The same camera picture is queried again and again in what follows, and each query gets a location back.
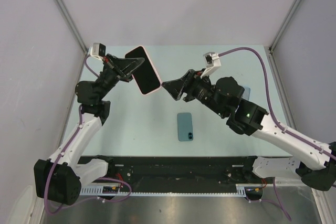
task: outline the smartphone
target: smartphone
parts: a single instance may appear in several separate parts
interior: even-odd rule
[[[180,142],[192,141],[194,139],[191,113],[177,114],[177,137]]]
[[[244,93],[243,93],[243,97],[245,100],[249,100],[250,99],[250,93],[251,93],[251,89],[249,87],[246,87],[246,86],[243,86],[243,88],[245,89],[244,90]]]
[[[145,59],[144,63],[133,73],[133,78],[143,95],[153,93],[161,87],[161,79],[143,46],[134,48],[125,55],[125,58]]]

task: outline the cable clip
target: cable clip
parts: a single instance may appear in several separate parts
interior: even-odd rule
[[[285,134],[287,130],[288,130],[288,126],[285,126],[281,132],[282,132],[283,134]]]

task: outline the metal frame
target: metal frame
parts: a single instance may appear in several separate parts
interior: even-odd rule
[[[275,47],[277,46],[280,38],[283,36],[287,26],[289,25],[291,19],[293,18],[294,14],[297,12],[300,3],[303,0],[294,0],[292,6],[289,8],[289,12],[285,17],[285,20],[282,22],[279,31],[277,32],[276,36],[274,37],[274,40],[270,46],[270,51],[273,53]]]
[[[112,184],[90,184],[81,189],[81,196],[126,196],[128,193],[126,192],[118,192],[118,193],[103,193],[104,186],[118,186],[118,183]],[[177,196],[177,197],[246,197],[245,186],[236,186],[236,193],[207,193],[207,194],[191,194],[191,193],[131,193],[131,196]]]
[[[59,11],[61,12],[65,22],[69,26],[70,31],[74,35],[78,45],[83,50],[83,52],[86,53],[88,48],[85,46],[83,38],[80,35],[80,33],[77,29],[77,26],[76,26],[75,22],[73,21],[73,18],[71,17],[71,15],[68,11],[68,8],[65,6],[63,0],[54,0],[54,1],[55,1],[55,4],[57,5]]]
[[[267,58],[269,60],[269,64],[271,66],[272,74],[273,74],[274,79],[276,81],[276,87],[277,87],[277,90],[278,90],[278,94],[279,94],[279,97],[280,97],[280,102],[282,104],[282,108],[284,110],[284,114],[285,114],[287,124],[290,127],[292,127],[293,129],[296,130],[296,125],[295,125],[293,115],[292,115],[290,107],[289,107],[288,99],[287,99],[287,96],[286,96],[286,93],[285,93],[285,90],[284,90],[284,85],[282,84],[277,66],[276,66],[275,61],[274,61],[274,56],[270,52],[270,50],[265,49],[265,51],[266,51],[266,54],[267,54]],[[312,193],[314,195],[315,202],[316,202],[316,205],[317,205],[322,223],[323,224],[336,223],[336,220],[334,220],[334,218],[332,216],[331,209],[329,208],[326,193],[323,192],[323,191],[317,191],[315,189],[312,189]]]

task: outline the blue smartphone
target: blue smartphone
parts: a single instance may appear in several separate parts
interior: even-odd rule
[[[180,142],[192,141],[194,139],[191,113],[177,114],[177,135]]]
[[[243,88],[245,89],[244,93],[243,93],[243,97],[245,100],[249,100],[250,99],[250,93],[251,93],[251,89],[249,87],[243,86]]]

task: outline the white wall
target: white wall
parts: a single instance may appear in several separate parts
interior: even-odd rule
[[[298,130],[326,143],[336,141],[335,45],[336,0],[304,0],[274,52]]]
[[[64,0],[87,44],[269,46],[294,0]]]
[[[60,139],[83,53],[53,0],[0,0],[0,5],[0,223],[5,223],[24,189],[35,184],[35,162],[47,158]],[[26,196],[22,210],[36,194]]]

